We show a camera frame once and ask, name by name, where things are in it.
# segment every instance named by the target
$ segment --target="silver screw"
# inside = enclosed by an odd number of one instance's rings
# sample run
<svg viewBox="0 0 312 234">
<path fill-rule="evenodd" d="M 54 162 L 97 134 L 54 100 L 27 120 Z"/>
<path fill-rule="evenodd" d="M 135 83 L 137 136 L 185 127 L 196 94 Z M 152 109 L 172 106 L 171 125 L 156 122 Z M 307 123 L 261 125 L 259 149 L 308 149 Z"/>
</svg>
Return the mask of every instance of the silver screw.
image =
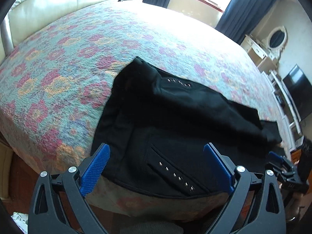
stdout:
<svg viewBox="0 0 312 234">
<path fill-rule="evenodd" d="M 237 166 L 237 168 L 236 168 L 240 173 L 243 173 L 246 169 L 245 169 L 245 167 L 244 166 L 241 166 L 241 165 L 239 165 L 239 166 Z"/>
<path fill-rule="evenodd" d="M 77 171 L 77 167 L 76 166 L 69 167 L 68 171 L 70 173 L 74 173 L 75 171 Z"/>
<path fill-rule="evenodd" d="M 273 175 L 274 175 L 274 172 L 271 171 L 271 170 L 266 170 L 266 174 L 268 174 L 269 176 L 273 176 Z"/>
<path fill-rule="evenodd" d="M 42 173 L 40 173 L 41 177 L 45 177 L 46 175 L 48 175 L 48 173 L 46 171 L 43 171 Z"/>
</svg>

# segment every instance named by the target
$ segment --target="dressing table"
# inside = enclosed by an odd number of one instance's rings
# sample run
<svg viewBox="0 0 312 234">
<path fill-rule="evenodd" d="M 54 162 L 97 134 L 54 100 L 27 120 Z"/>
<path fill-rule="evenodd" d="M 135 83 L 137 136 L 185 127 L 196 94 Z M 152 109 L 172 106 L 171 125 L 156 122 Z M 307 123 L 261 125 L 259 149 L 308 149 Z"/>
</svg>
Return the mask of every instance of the dressing table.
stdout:
<svg viewBox="0 0 312 234">
<path fill-rule="evenodd" d="M 280 54 L 287 42 L 287 31 L 284 26 L 276 27 L 262 41 L 251 35 L 245 35 L 241 47 L 247 52 L 260 72 L 269 74 L 277 69 Z"/>
</svg>

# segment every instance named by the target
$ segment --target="bed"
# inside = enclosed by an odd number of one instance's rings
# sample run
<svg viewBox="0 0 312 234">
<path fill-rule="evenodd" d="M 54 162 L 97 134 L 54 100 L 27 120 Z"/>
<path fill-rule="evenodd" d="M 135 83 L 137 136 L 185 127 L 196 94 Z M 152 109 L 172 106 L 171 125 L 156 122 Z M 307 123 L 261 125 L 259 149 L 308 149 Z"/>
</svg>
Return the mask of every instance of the bed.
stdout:
<svg viewBox="0 0 312 234">
<path fill-rule="evenodd" d="M 109 0 L 49 24 L 17 45 L 0 66 L 0 131 L 37 173 L 65 171 L 90 154 L 115 76 L 135 56 L 277 121 L 268 84 L 239 45 L 195 19 L 138 1 Z M 100 177 L 90 204 L 129 216 L 192 220 L 222 205 L 226 194 L 159 199 Z"/>
</svg>

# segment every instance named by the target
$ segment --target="television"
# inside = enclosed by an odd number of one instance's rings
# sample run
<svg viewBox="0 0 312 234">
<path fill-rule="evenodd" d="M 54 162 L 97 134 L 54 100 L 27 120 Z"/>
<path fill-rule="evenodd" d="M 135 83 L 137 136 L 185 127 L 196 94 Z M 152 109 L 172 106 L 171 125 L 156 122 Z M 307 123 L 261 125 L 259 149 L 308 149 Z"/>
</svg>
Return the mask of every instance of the television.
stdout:
<svg viewBox="0 0 312 234">
<path fill-rule="evenodd" d="M 283 79 L 300 115 L 305 119 L 312 112 L 312 85 L 298 65 Z"/>
</svg>

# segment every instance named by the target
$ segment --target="blue gripper pad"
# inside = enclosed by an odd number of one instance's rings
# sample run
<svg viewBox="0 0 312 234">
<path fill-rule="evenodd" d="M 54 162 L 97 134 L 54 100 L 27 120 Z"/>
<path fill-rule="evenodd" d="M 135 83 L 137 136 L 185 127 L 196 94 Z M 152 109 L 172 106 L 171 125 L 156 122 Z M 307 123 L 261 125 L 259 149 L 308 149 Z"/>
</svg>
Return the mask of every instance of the blue gripper pad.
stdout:
<svg viewBox="0 0 312 234">
<path fill-rule="evenodd" d="M 231 195 L 234 192 L 233 175 L 227 170 L 223 160 L 209 144 L 204 146 L 204 157 L 218 182 L 219 188 Z"/>
<path fill-rule="evenodd" d="M 80 193 L 83 197 L 85 197 L 87 193 L 93 191 L 109 158 L 110 147 L 107 144 L 104 144 L 81 177 Z"/>
<path fill-rule="evenodd" d="M 269 152 L 268 158 L 280 164 L 283 164 L 284 162 L 284 159 L 273 151 Z"/>
</svg>

